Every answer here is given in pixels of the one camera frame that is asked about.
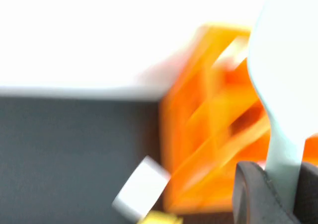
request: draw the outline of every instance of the white background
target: white background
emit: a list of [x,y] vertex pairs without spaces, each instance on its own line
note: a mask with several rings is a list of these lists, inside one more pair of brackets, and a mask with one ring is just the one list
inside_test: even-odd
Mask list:
[[0,0],[0,95],[158,99],[200,25],[253,26],[264,1]]

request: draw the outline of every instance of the yellow object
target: yellow object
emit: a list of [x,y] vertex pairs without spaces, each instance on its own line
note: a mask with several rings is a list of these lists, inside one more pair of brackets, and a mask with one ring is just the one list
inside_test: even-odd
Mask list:
[[171,214],[150,211],[138,224],[182,224],[182,219]]

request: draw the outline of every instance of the black plastic part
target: black plastic part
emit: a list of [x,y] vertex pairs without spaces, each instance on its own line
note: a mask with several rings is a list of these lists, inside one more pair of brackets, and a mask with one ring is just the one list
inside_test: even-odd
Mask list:
[[318,223],[318,168],[302,163],[294,207],[302,224]]
[[246,161],[237,164],[233,215],[235,224],[300,224],[282,206],[266,172]]

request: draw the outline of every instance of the dark gray table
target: dark gray table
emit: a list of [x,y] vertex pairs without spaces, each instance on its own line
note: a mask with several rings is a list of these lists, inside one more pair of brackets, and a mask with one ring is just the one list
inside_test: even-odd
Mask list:
[[157,103],[0,98],[0,223],[129,223],[111,203],[146,155],[160,161]]

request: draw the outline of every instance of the orange toy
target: orange toy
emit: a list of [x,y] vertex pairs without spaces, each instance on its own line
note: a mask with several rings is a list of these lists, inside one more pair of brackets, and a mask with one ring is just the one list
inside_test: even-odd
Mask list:
[[[236,163],[266,160],[269,120],[242,49],[250,31],[217,25],[202,30],[160,106],[162,162],[172,174],[164,193],[168,212],[231,210]],[[307,141],[304,157],[318,164],[316,143]]]

